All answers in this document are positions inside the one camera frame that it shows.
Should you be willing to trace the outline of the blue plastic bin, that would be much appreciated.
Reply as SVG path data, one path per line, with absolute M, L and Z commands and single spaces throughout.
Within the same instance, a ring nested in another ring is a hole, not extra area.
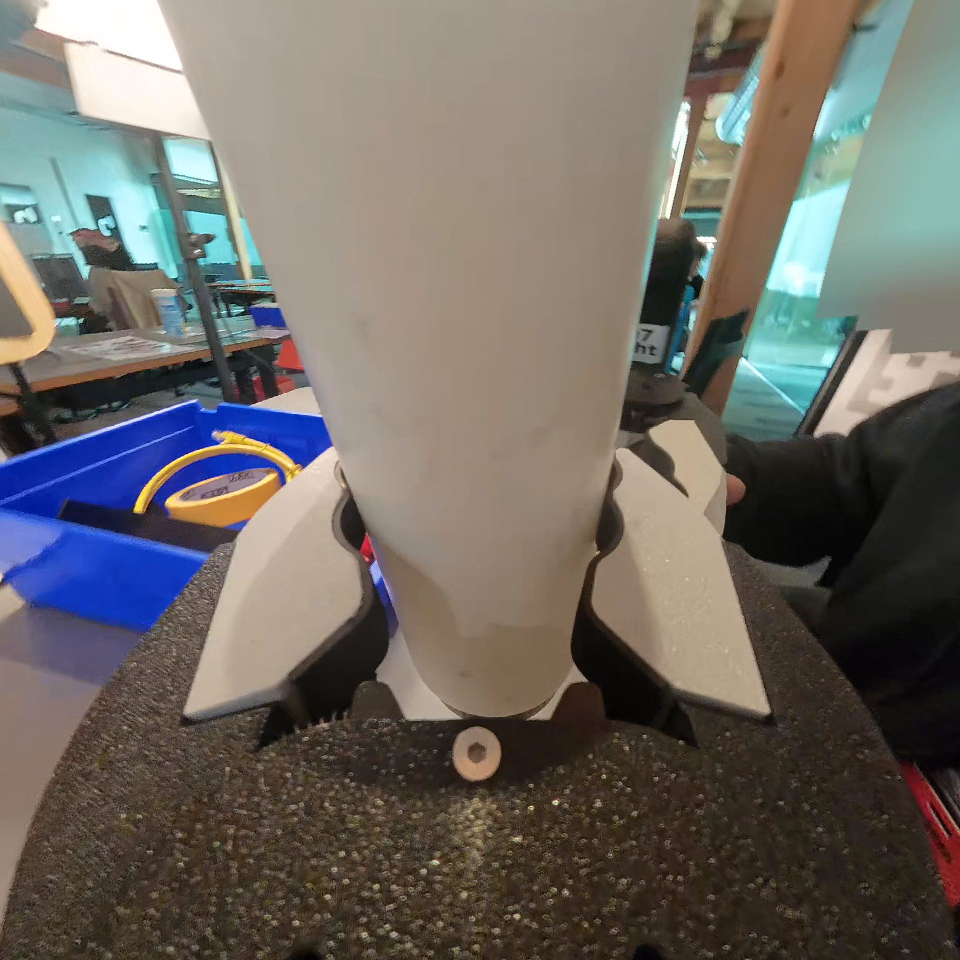
M 34 606 L 147 632 L 225 539 L 145 538 L 133 508 L 155 474 L 212 446 L 216 431 L 304 467 L 331 446 L 319 413 L 192 401 L 14 457 L 1 467 L 4 582 Z

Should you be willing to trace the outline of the black tripod pole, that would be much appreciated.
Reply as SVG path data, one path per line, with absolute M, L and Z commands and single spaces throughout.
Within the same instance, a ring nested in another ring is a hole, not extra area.
M 193 233 L 188 226 L 183 198 L 175 184 L 162 134 L 154 132 L 151 140 L 163 192 L 171 210 L 177 245 L 198 307 L 211 360 L 218 375 L 222 398 L 224 402 L 236 403 L 239 402 L 238 389 L 213 316 L 210 291 L 199 263 L 207 254 L 207 243 L 199 234 Z

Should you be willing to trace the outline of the chair with beige jacket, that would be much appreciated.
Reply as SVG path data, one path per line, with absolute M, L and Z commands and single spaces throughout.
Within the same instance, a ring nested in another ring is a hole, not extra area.
M 172 293 L 177 307 L 182 307 L 181 285 L 159 268 L 142 269 L 120 240 L 88 227 L 71 231 L 70 238 L 89 268 L 91 307 L 111 329 L 160 329 L 155 291 Z

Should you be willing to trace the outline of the wooden post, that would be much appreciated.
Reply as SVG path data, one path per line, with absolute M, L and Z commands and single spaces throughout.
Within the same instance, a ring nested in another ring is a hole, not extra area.
M 860 18 L 858 1 L 779 2 L 682 372 L 717 319 L 749 334 L 804 173 L 822 107 Z

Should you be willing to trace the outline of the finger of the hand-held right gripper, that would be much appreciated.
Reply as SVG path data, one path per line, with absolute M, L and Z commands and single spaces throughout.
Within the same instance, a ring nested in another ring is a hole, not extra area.
M 654 426 L 649 436 L 670 457 L 674 478 L 687 498 L 717 534 L 723 535 L 728 475 L 700 426 L 690 419 L 672 419 Z

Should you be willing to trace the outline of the red crate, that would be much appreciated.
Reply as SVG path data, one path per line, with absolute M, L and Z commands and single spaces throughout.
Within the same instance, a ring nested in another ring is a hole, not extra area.
M 904 781 L 923 818 L 934 858 L 939 865 L 958 870 L 958 822 L 918 767 L 908 762 L 901 762 L 899 765 Z

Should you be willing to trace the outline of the wooden table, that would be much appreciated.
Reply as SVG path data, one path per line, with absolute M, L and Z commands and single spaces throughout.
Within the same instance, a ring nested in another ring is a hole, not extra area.
M 272 376 L 280 346 L 288 339 L 289 333 L 266 328 L 221 331 L 226 365 L 241 380 L 264 370 Z M 202 329 L 185 338 L 171 338 L 159 329 L 55 337 L 20 369 L 40 403 L 73 414 L 219 380 Z M 2 365 L 2 416 L 22 407 L 20 394 L 14 372 Z

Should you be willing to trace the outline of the yellow tape roll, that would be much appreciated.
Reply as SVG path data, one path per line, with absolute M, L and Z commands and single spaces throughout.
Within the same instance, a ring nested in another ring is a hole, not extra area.
M 282 487 L 274 468 L 244 469 L 187 486 L 164 507 L 174 521 L 226 529 L 247 523 Z

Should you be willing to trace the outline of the softbox light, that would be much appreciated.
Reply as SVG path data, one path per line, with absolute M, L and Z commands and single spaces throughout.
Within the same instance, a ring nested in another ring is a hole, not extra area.
M 210 141 L 186 76 L 97 45 L 64 42 L 78 112 L 88 118 L 165 136 Z

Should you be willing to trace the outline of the white plastic bottle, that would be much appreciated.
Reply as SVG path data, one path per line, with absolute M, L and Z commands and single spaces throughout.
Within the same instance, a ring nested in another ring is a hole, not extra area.
M 698 2 L 161 2 L 426 687 L 569 677 Z

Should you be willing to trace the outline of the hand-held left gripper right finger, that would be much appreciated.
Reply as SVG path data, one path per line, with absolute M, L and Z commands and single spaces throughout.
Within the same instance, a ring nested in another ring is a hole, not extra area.
M 628 449 L 585 527 L 573 664 L 607 722 L 684 724 L 688 709 L 773 715 L 721 534 Z

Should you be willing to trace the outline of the black framed board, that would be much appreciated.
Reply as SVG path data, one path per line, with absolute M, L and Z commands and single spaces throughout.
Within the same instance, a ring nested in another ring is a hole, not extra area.
M 890 330 L 851 333 L 797 436 L 846 436 L 888 407 L 958 381 L 958 352 L 894 353 L 891 344 Z

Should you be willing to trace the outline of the black wood-edged panel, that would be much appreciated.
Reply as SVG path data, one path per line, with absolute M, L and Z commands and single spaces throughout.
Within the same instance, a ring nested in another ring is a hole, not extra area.
M 5 222 L 1 222 L 1 365 L 44 353 L 56 336 L 53 307 Z

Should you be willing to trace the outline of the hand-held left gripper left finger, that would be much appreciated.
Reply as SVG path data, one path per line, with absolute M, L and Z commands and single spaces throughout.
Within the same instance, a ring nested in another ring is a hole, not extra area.
M 365 538 L 339 456 L 326 450 L 237 536 L 185 722 L 276 708 L 307 724 L 354 711 L 390 642 Z

